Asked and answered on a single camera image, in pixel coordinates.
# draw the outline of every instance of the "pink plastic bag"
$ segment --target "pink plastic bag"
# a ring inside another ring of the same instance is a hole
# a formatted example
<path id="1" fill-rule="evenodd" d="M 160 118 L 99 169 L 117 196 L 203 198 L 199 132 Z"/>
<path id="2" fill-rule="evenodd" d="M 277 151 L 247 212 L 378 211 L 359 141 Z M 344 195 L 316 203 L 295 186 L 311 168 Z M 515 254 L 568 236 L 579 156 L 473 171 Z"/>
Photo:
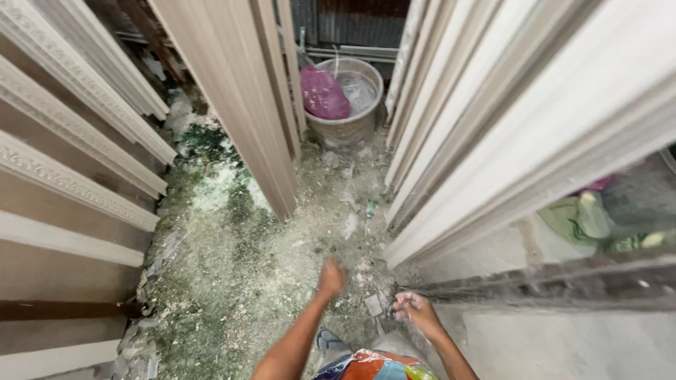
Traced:
<path id="1" fill-rule="evenodd" d="M 349 117 L 349 101 L 335 78 L 328 72 L 306 66 L 300 70 L 303 105 L 312 115 L 326 120 Z"/>

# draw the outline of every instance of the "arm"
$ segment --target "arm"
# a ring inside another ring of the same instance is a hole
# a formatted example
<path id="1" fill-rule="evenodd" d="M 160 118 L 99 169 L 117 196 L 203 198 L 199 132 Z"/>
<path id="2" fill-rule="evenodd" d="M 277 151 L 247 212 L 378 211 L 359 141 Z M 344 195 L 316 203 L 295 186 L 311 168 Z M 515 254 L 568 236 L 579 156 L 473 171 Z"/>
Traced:
<path id="1" fill-rule="evenodd" d="M 319 320 L 329 301 L 340 293 L 346 281 L 347 271 L 338 267 L 335 260 L 329 259 L 324 263 L 319 287 L 310 305 L 258 362 L 251 380 L 300 379 Z"/>
<path id="2" fill-rule="evenodd" d="M 399 293 L 394 308 L 397 319 L 411 320 L 437 350 L 443 368 L 451 380 L 479 380 L 467 360 L 465 360 L 458 346 L 439 322 L 429 300 L 415 293 Z"/>

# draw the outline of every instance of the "colorful plastic bag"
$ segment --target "colorful plastic bag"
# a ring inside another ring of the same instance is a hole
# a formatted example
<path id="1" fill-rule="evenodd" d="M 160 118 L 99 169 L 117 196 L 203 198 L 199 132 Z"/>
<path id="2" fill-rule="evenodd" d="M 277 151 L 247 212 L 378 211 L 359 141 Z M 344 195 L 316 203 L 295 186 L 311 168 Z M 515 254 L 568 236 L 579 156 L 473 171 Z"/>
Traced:
<path id="1" fill-rule="evenodd" d="M 409 356 L 375 350 L 359 350 L 319 370 L 314 380 L 438 380 Z"/>

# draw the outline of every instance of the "forearm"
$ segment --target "forearm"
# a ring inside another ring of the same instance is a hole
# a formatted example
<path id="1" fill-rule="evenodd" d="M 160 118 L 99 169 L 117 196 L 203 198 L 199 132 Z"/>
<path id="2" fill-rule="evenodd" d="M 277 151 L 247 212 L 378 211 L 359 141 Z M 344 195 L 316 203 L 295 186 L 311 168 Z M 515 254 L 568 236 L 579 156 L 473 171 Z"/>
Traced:
<path id="1" fill-rule="evenodd" d="M 434 336 L 432 344 L 441 357 L 443 368 L 446 370 L 449 380 L 479 380 L 458 346 L 445 330 L 442 329 Z"/>
<path id="2" fill-rule="evenodd" d="M 305 367 L 312 338 L 329 300 L 316 294 L 284 336 L 256 366 L 252 380 L 297 380 Z"/>

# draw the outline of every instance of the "plastic bag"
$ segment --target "plastic bag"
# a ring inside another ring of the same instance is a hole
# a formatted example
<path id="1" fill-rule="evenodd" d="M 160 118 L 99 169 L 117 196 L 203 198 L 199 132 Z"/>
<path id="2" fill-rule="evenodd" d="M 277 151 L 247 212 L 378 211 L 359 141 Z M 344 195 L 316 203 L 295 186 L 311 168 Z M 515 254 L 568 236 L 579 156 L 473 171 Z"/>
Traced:
<path id="1" fill-rule="evenodd" d="M 303 105 L 314 116 L 325 120 L 349 117 L 349 101 L 335 78 L 328 72 L 306 66 L 300 70 Z"/>
<path id="2" fill-rule="evenodd" d="M 409 356 L 376 350 L 359 350 L 319 370 L 314 380 L 437 380 L 437 377 Z"/>

